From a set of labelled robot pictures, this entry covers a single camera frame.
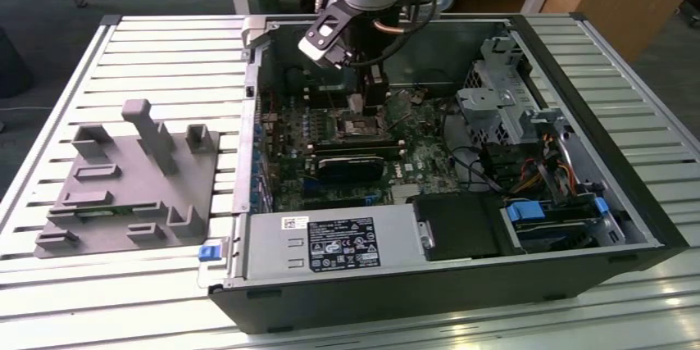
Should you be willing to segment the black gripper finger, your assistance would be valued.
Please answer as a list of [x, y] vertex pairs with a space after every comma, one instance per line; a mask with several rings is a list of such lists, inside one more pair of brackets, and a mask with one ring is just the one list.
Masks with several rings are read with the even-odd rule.
[[354, 73], [354, 82], [348, 95], [348, 107], [354, 114], [361, 114], [365, 105], [365, 80], [362, 73]]
[[368, 68], [364, 78], [364, 115], [373, 116], [386, 100], [388, 79], [381, 65]]

